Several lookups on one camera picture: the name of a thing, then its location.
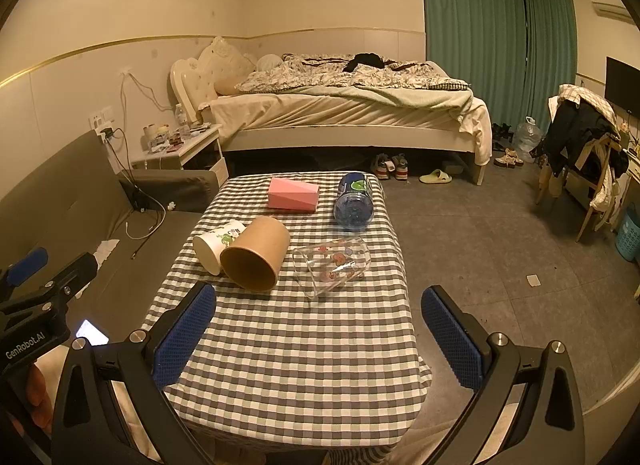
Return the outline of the black television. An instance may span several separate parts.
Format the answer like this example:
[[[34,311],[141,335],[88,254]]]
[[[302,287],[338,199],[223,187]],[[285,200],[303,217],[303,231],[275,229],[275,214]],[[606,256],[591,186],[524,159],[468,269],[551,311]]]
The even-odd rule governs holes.
[[[635,118],[640,113],[640,70],[616,58],[606,58],[605,99]]]

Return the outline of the blue plastic water bottle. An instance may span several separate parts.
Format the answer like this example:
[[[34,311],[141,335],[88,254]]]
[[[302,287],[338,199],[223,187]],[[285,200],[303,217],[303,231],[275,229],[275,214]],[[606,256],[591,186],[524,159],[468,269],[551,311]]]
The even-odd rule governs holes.
[[[373,198],[367,176],[363,172],[349,172],[337,188],[333,217],[338,225],[352,231],[367,228],[373,217]]]

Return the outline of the patterned duvet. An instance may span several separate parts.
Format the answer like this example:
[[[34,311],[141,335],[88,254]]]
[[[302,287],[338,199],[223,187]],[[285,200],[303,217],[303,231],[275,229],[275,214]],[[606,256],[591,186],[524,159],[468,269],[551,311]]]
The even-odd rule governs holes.
[[[241,93],[277,93],[310,87],[471,89],[466,81],[450,78],[430,63],[395,61],[375,53],[334,56],[285,53],[276,67],[254,70],[235,86]]]

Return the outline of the checkered tablecloth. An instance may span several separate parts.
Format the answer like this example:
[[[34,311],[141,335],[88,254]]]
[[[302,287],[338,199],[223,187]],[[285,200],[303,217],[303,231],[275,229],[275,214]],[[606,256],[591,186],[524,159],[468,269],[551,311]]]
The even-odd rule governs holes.
[[[370,266],[318,298],[286,257],[253,295],[214,277],[216,311],[166,397],[186,425],[265,452],[322,449],[381,463],[418,416],[432,374],[420,358],[404,259],[378,180],[361,238]]]

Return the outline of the lit smartphone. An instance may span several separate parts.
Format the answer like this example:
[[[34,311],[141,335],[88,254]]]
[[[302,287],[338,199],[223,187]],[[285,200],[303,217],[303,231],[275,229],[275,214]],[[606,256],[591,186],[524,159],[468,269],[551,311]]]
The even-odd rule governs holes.
[[[87,319],[80,323],[75,336],[77,338],[85,338],[93,346],[104,346],[110,341],[104,333]]]

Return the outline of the green slipper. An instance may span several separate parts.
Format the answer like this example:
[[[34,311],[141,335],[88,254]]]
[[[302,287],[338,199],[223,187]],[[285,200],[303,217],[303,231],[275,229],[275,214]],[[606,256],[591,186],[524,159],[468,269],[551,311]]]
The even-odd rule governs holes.
[[[419,178],[423,184],[448,184],[452,178],[444,170],[435,169],[431,173],[424,174]]]

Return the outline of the white bedside table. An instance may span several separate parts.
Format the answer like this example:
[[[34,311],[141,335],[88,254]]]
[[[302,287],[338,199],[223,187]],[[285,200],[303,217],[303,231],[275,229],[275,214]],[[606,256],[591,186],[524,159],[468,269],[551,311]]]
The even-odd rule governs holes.
[[[131,159],[134,169],[209,170],[223,185],[229,171],[219,139],[219,126],[199,131],[180,145],[168,146],[157,153],[144,152]]]

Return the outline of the wooden chair with clothes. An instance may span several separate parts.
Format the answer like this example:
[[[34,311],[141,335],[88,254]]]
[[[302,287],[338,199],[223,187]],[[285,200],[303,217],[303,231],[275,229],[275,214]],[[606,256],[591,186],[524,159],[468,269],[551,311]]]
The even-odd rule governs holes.
[[[536,201],[559,197],[566,177],[573,176],[590,190],[578,233],[584,234],[588,226],[598,231],[615,218],[628,184],[629,159],[613,107],[574,84],[561,84],[548,107],[550,125],[536,147],[544,159]]]

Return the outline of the brown paper cup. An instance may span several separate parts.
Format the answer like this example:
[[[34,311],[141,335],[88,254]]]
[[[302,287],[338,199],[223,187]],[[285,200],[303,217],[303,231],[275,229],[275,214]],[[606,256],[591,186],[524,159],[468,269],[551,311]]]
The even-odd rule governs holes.
[[[220,254],[221,268],[241,289],[266,293],[274,289],[291,237],[273,217],[257,217]]]

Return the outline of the green curtain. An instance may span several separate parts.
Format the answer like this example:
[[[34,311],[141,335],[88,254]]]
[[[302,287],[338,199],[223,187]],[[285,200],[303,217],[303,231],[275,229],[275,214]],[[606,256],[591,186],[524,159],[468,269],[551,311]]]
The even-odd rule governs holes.
[[[426,53],[468,82],[498,125],[550,124],[548,100],[577,72],[573,0],[424,0]]]

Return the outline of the sneakers under bed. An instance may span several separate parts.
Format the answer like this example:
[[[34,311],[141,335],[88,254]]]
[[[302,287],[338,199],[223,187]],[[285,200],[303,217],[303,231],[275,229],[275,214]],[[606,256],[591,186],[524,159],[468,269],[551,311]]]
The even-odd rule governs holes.
[[[372,160],[371,171],[378,180],[394,177],[398,181],[407,181],[409,178],[408,160],[402,153],[394,156],[384,153],[376,155]]]

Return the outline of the white air conditioner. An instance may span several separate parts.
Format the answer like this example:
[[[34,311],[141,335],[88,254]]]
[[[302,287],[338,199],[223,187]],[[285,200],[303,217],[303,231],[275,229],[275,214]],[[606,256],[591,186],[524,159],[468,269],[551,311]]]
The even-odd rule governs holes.
[[[634,19],[624,6],[622,0],[590,0],[591,5],[600,17],[634,24]]]

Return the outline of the large clear water jug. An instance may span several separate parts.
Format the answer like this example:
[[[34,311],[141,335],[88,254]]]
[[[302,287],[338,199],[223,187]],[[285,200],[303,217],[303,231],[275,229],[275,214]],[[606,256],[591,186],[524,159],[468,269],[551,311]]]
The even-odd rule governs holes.
[[[513,137],[513,148],[523,162],[533,162],[533,149],[539,144],[542,132],[533,117],[526,116],[518,125]]]

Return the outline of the white bed frame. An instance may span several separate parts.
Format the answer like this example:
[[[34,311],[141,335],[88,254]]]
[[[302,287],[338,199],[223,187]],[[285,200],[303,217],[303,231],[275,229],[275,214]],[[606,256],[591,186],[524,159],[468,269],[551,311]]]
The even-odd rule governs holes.
[[[265,55],[224,38],[175,61],[169,81],[192,121],[216,126],[228,151],[395,147],[466,155],[482,184],[491,154],[486,104],[433,63],[358,65],[345,55]]]

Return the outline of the black garment on bed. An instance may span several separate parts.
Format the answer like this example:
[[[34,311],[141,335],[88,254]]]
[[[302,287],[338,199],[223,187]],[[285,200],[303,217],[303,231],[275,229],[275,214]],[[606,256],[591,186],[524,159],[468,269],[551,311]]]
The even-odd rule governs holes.
[[[383,69],[385,61],[375,53],[358,53],[347,62],[343,68],[344,73],[352,73],[359,65]]]

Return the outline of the blue laundry basket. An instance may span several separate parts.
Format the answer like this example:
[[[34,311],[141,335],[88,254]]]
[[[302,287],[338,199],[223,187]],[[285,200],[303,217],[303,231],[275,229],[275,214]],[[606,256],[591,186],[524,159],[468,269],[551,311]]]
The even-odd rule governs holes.
[[[615,247],[618,253],[627,261],[632,261],[639,254],[640,225],[639,216],[634,208],[627,208],[618,226]]]

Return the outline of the pink tissue box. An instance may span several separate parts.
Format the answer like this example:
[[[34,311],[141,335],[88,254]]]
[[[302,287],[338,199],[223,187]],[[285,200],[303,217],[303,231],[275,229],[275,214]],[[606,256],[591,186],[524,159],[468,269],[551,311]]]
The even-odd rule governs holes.
[[[270,180],[267,202],[270,209],[313,212],[318,200],[318,184],[277,177]]]

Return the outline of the white tissue on sofa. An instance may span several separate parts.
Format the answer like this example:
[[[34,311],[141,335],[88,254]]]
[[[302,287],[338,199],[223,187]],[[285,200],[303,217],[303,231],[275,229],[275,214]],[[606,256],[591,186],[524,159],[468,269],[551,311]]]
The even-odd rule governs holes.
[[[99,246],[93,253],[98,268],[101,268],[106,259],[111,256],[111,253],[115,250],[118,243],[119,240],[105,240],[99,243]]]

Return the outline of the white printed paper cup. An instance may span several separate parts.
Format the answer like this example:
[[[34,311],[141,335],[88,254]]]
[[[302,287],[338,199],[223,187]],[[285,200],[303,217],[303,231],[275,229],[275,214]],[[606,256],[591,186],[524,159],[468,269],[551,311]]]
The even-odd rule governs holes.
[[[245,230],[245,225],[238,220],[231,220],[219,228],[194,235],[192,245],[198,262],[212,275],[221,272],[220,255]]]

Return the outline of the grey sofa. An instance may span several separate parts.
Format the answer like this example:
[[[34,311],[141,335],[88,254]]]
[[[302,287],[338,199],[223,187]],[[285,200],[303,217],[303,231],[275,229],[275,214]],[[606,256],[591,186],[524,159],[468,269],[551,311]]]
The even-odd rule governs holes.
[[[1,264],[44,248],[47,266],[18,289],[43,285],[82,253],[106,241],[116,246],[81,296],[70,302],[67,324],[88,320],[110,341],[143,324],[178,252],[216,196],[209,170],[141,169],[134,184],[116,173],[105,145],[87,132],[15,185],[1,201]]]

